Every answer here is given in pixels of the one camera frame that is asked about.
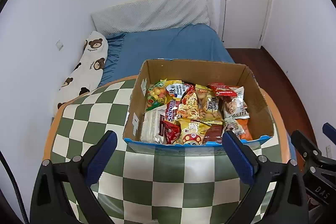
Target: white wall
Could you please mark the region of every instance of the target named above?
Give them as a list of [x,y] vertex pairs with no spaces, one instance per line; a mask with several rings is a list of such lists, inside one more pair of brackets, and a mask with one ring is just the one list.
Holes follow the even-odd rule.
[[[297,91],[319,149],[331,142],[322,125],[336,127],[336,9],[331,0],[273,0],[263,46]],[[336,146],[332,145],[336,159]]]
[[[41,163],[54,94],[81,55],[94,30],[90,13],[130,0],[9,0],[0,14],[0,149],[20,187],[26,210]],[[214,1],[219,22],[220,0]],[[58,39],[64,44],[58,51]],[[21,216],[5,170],[0,188]]]

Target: blue bed sheet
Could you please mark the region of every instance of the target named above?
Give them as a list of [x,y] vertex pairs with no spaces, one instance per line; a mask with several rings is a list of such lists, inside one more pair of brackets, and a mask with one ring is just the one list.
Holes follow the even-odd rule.
[[139,74],[146,59],[195,59],[234,63],[217,33],[205,24],[106,37],[108,57],[99,86]]

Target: black cable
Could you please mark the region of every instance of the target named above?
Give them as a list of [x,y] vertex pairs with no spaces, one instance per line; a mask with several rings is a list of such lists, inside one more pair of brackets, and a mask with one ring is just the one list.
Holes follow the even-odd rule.
[[1,161],[2,165],[3,165],[3,167],[5,168],[8,176],[9,176],[9,178],[10,178],[12,184],[13,184],[15,195],[16,195],[17,201],[19,203],[20,210],[21,210],[21,213],[22,213],[22,217],[23,217],[23,219],[25,221],[25,224],[29,224],[27,213],[26,213],[26,210],[25,210],[25,205],[23,204],[19,187],[17,186],[17,183],[16,183],[16,180],[14,178],[14,175],[13,175],[11,169],[9,168],[8,163],[6,162],[5,157],[1,153],[1,150],[0,150],[0,161]]

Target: yellow snack bag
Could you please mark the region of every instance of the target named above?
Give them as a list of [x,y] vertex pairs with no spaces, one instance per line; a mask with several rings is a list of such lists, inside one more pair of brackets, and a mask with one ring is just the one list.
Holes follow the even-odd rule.
[[179,118],[178,121],[181,125],[180,144],[202,144],[205,133],[211,127],[204,122],[188,118]]

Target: cardboard box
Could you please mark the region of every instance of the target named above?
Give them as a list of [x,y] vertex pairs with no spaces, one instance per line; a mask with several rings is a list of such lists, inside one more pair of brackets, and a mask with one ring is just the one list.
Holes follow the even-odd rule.
[[258,146],[274,134],[273,121],[270,111],[252,71],[241,64],[210,62],[198,60],[146,60],[141,67],[140,74],[135,82],[129,106],[129,115],[123,133],[124,140],[135,152],[152,153],[152,150],[159,150],[163,153],[169,151],[189,155],[213,155],[214,149],[219,153],[222,145],[207,143],[206,145],[162,145],[147,144],[140,142],[142,122],[146,108],[147,89],[160,79],[184,80],[194,84],[208,85],[211,82],[221,82],[226,85],[244,86],[244,100],[248,106],[250,119],[248,127],[253,141],[245,141],[253,146]]

